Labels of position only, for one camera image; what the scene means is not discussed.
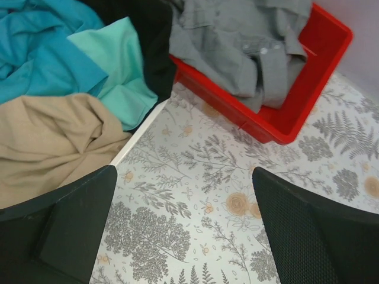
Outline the beige polo shirt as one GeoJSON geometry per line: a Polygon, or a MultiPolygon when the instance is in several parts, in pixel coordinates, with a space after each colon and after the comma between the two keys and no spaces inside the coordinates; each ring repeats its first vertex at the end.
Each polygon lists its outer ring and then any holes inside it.
{"type": "Polygon", "coordinates": [[[110,164],[132,137],[95,97],[20,96],[1,105],[1,208],[110,164]]]}

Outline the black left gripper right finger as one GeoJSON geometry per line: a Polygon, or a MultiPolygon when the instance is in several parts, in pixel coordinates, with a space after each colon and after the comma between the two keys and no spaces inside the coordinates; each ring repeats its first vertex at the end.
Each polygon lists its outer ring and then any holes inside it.
{"type": "Polygon", "coordinates": [[[261,167],[252,183],[281,283],[378,283],[378,214],[261,167]]]}

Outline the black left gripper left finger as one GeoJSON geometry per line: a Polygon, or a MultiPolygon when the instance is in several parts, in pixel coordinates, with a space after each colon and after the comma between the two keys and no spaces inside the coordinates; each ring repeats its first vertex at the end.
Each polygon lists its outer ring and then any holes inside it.
{"type": "Polygon", "coordinates": [[[89,283],[117,183],[104,166],[1,210],[1,283],[89,283]]]}

